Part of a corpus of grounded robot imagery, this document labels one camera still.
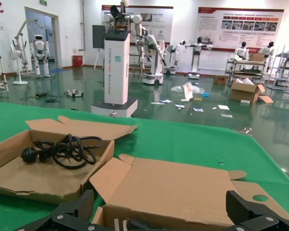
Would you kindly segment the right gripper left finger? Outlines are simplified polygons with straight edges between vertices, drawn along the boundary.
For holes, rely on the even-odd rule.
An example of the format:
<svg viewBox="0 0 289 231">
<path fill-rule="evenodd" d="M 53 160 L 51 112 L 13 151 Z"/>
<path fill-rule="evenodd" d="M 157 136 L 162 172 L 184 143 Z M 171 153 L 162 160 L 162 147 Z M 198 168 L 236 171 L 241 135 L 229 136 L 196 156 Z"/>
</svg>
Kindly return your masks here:
<svg viewBox="0 0 289 231">
<path fill-rule="evenodd" d="M 94 190 L 86 190 L 74 201 L 58 205 L 49 215 L 16 228 L 17 231 L 105 231 L 90 223 L 94 209 Z"/>
</svg>

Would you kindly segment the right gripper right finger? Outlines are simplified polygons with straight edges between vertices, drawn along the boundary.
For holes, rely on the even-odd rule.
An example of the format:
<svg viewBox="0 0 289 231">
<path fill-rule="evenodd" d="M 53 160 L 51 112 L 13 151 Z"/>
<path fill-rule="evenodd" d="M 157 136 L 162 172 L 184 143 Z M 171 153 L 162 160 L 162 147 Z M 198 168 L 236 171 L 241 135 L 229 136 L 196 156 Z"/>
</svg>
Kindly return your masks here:
<svg viewBox="0 0 289 231">
<path fill-rule="evenodd" d="M 226 192 L 226 211 L 233 222 L 226 231 L 289 231 L 289 220 L 266 205 L 243 199 L 235 191 Z"/>
</svg>

